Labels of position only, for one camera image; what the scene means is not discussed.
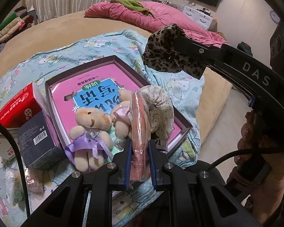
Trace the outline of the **person's right hand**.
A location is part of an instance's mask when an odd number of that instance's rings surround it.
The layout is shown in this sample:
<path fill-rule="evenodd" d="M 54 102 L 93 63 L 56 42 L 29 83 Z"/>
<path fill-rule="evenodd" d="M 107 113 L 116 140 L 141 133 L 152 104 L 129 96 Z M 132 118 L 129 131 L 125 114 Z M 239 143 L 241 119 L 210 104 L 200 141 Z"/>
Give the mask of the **person's right hand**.
<path fill-rule="evenodd" d="M 237 143 L 238 150 L 252 149 L 254 138 L 254 111 L 247 112 L 246 122 L 241 128 L 241 139 Z M 256 148 L 276 147 L 267 136 L 260 138 Z M 270 172 L 261 182 L 248 180 L 238 172 L 252 156 L 257 156 L 270 165 Z M 252 202 L 251 214 L 261 224 L 268 223 L 277 212 L 284 196 L 284 152 L 275 154 L 246 154 L 234 157 L 236 166 L 231 171 L 227 182 L 233 181 L 236 189 L 250 195 Z"/>

